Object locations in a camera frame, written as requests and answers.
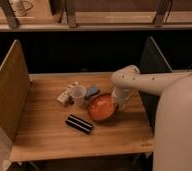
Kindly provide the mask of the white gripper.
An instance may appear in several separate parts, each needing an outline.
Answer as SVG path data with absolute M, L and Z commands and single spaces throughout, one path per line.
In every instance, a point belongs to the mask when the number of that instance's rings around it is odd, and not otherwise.
M 121 89 L 115 87 L 112 91 L 113 103 L 118 107 L 118 110 L 124 109 L 130 97 L 131 97 L 130 89 Z

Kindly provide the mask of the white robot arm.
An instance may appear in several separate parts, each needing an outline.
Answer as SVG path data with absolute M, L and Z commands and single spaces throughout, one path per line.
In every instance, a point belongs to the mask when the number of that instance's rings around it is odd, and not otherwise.
M 111 82 L 117 104 L 133 89 L 159 97 L 153 171 L 192 171 L 192 71 L 141 74 L 130 65 L 115 71 Z

